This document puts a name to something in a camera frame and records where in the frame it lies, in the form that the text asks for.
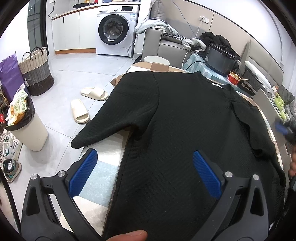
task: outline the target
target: white kitchen cabinet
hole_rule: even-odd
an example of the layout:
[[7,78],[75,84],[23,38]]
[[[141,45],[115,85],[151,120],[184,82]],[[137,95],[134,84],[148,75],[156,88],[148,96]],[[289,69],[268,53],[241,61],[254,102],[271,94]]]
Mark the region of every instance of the white kitchen cabinet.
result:
[[84,10],[79,16],[79,39],[80,48],[96,48],[96,39],[98,38],[97,29],[97,8]]
[[54,50],[65,50],[65,35],[64,35],[64,19],[63,17],[52,21],[52,38],[54,41]]
[[63,29],[66,49],[79,49],[79,13],[64,16]]

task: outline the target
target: black sweater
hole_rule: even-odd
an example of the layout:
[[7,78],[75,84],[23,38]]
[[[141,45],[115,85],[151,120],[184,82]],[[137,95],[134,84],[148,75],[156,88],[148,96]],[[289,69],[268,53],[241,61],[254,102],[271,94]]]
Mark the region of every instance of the black sweater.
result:
[[71,143],[96,143],[132,126],[103,237],[144,229],[148,240],[190,240],[213,206],[192,155],[202,150],[237,177],[260,176],[269,223],[284,202],[285,175],[257,107],[200,72],[125,74]]

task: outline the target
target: electric cable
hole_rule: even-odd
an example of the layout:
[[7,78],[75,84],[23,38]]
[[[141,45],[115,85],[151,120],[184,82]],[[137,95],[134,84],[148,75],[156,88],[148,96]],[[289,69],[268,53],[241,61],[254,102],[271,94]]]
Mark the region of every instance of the electric cable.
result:
[[[188,21],[187,21],[186,18],[183,16],[183,13],[181,12],[181,10],[180,10],[180,8],[177,6],[177,4],[176,4],[173,0],[171,0],[171,1],[172,1],[172,2],[175,4],[175,6],[179,9],[179,11],[180,11],[182,17],[183,17],[184,20],[188,23]],[[191,28],[191,26],[190,26],[189,23],[188,23],[188,26],[189,26],[189,28],[191,29],[192,33],[194,34],[194,31],[192,30],[192,28]]]
[[[200,26],[202,24],[202,21],[200,22],[200,24],[198,25],[198,30],[197,30],[197,33],[195,35],[195,38],[197,37],[197,34],[198,34],[198,31],[200,30]],[[182,62],[182,68],[184,67],[184,61],[185,61],[185,58],[186,58],[186,55],[188,54],[189,50],[186,52],[185,56],[184,56],[184,59],[183,59],[183,62]]]
[[[150,9],[149,9],[149,11],[148,11],[148,14],[146,15],[146,17],[144,18],[144,20],[141,22],[141,24],[140,24],[140,26],[139,27],[141,27],[142,26],[142,24],[145,22],[145,19],[148,17],[148,15],[150,14],[150,11],[151,11],[151,9],[152,9],[152,4],[151,4],[151,7],[150,7]],[[137,36],[136,36],[136,38],[135,38],[135,40],[132,42],[132,44],[129,46],[129,48],[127,49],[127,48],[124,48],[124,49],[126,49],[127,50],[127,52],[129,52],[129,49],[131,48],[131,46],[133,46],[133,44],[135,43],[135,41],[137,40],[137,38],[138,38],[138,34],[137,34]]]
[[54,11],[54,5],[53,5],[53,7],[52,7],[52,11],[51,11],[51,13],[48,14],[49,17],[50,17],[50,15],[52,14],[52,12]]
[[195,62],[193,62],[192,64],[190,64],[185,70],[187,70],[189,67],[191,67],[191,65],[193,65],[193,64],[195,64],[195,63],[197,63],[197,62],[205,63],[205,62],[203,62],[203,61],[195,61]]

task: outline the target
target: human thumb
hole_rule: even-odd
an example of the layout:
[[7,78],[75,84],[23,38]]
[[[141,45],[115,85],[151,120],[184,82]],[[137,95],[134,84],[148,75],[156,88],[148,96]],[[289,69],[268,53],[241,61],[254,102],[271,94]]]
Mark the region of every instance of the human thumb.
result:
[[148,234],[144,230],[137,230],[127,234],[120,234],[109,238],[107,241],[145,241]]

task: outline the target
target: white slipper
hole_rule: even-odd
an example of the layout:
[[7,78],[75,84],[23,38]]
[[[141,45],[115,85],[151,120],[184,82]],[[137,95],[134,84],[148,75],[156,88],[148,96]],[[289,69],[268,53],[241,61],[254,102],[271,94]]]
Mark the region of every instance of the white slipper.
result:
[[71,101],[71,108],[74,120],[79,123],[85,123],[89,120],[89,113],[80,99]]
[[108,93],[98,87],[83,88],[80,92],[83,96],[89,97],[94,100],[105,100],[108,98]]

